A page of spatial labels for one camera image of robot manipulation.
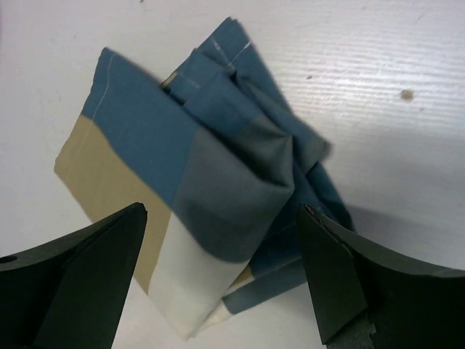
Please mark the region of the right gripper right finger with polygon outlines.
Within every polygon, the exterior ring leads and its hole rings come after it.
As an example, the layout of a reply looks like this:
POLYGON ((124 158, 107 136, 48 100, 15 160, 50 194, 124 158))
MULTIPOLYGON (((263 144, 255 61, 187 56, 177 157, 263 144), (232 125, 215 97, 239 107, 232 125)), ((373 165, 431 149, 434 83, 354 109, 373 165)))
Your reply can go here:
POLYGON ((405 256, 308 206, 302 261, 327 348, 462 348, 464 272, 405 256))

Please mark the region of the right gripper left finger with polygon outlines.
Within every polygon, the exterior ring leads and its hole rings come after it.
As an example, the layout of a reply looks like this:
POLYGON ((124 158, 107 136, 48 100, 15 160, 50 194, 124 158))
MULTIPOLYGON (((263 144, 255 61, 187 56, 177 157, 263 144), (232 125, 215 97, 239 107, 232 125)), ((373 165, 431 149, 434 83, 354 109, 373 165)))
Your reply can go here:
POLYGON ((2 348, 111 348, 142 246, 141 203, 1 258, 2 348))

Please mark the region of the blue beige white cloth napkin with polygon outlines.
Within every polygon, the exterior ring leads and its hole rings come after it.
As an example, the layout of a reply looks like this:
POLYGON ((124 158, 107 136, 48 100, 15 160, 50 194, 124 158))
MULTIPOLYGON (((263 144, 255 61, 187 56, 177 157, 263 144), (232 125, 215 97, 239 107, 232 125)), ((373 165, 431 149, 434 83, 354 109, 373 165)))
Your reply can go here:
POLYGON ((227 18, 163 82, 103 49, 54 170, 91 220, 145 205, 134 276, 189 339, 305 282, 301 205, 352 228, 329 150, 227 18))

